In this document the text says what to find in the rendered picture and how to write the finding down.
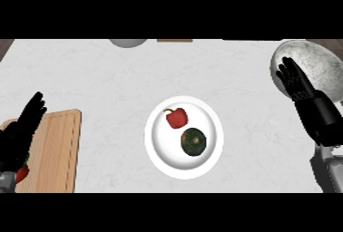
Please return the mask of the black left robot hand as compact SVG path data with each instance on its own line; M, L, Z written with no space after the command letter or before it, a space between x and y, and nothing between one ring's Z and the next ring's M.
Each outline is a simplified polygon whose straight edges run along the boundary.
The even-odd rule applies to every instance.
M47 111L43 93L28 101L20 117L0 130L0 172L16 172L29 156L32 137Z

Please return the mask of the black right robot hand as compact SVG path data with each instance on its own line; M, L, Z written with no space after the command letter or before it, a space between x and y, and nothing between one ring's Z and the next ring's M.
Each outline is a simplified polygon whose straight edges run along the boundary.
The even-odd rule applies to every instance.
M313 88L291 57L282 58L276 76L292 99L309 137L323 147L343 145L343 116L326 94Z

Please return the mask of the white marbled bowl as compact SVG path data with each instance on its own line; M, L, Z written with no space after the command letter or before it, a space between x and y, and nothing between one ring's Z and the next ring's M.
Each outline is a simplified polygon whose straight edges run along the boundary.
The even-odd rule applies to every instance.
M283 42L270 58L270 76L273 84L283 95L288 95L276 76L282 57L291 57L300 66L312 86L320 90L332 102L343 101L343 61L335 54L316 43L306 40Z

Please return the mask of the dark green squash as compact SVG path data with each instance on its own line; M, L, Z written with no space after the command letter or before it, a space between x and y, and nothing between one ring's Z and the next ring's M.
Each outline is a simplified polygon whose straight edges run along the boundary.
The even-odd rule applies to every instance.
M195 157L199 156L207 148L207 137L196 128L189 128L180 135L180 147L183 152Z

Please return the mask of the white oval plate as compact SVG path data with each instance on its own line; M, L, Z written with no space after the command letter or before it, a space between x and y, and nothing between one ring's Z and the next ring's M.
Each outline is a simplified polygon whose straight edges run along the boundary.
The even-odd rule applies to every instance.
M184 110L187 122L174 129L167 117ZM145 147L156 169L174 179L195 179L221 155L221 122L210 106L192 96L174 96L152 110L145 126Z

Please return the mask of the wooden cutting board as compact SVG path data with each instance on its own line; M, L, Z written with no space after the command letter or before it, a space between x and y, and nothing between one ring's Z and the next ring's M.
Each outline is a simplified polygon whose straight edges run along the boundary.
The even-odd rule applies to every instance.
M14 192L74 192L79 122L79 110L44 114L29 149L29 173Z

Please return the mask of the red vegetable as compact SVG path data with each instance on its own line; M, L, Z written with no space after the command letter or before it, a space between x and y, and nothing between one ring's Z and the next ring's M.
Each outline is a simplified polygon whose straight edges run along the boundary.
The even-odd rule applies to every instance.
M28 176L28 173L29 173L28 166L22 166L16 172L16 182L20 182L25 179L25 177Z

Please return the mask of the red bell pepper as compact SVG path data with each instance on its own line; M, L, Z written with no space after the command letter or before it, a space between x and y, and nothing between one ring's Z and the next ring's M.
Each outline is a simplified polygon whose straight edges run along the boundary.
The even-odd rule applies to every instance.
M181 128L187 124L187 114L186 111L181 108L164 109L164 111L168 111L168 114L165 115L165 120L168 122L168 125L173 129Z

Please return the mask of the grey round object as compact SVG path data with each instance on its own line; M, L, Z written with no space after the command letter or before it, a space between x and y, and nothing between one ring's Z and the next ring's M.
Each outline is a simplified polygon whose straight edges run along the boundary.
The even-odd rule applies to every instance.
M134 48L146 42L146 39L111 39L109 41L119 48Z

